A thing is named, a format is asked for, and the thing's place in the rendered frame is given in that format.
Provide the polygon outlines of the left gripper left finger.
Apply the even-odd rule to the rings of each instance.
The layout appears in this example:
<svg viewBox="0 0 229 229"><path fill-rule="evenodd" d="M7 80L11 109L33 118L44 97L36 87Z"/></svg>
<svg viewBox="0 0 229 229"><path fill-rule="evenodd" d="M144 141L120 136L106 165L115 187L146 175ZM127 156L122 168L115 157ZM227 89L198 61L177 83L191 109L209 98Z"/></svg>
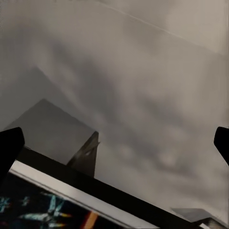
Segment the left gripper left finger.
<svg viewBox="0 0 229 229"><path fill-rule="evenodd" d="M0 184L25 145L21 127L0 132Z"/></svg>

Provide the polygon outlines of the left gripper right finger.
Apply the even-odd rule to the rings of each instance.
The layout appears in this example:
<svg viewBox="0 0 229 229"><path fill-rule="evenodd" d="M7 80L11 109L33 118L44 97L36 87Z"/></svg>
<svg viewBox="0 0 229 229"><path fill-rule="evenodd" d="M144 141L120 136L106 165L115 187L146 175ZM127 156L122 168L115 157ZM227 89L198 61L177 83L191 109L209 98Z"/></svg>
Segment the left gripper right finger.
<svg viewBox="0 0 229 229"><path fill-rule="evenodd" d="M229 165L229 129L224 127L218 127L215 138L214 145L218 151L222 154L224 159Z"/></svg>

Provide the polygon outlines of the poster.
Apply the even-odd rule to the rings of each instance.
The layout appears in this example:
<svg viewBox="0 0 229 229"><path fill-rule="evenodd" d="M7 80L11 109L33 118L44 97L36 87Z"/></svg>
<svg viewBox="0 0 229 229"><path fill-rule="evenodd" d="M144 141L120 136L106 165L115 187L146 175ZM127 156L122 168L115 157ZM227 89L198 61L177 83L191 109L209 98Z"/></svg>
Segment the poster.
<svg viewBox="0 0 229 229"><path fill-rule="evenodd" d="M0 229L204 229L23 147L0 184Z"/></svg>

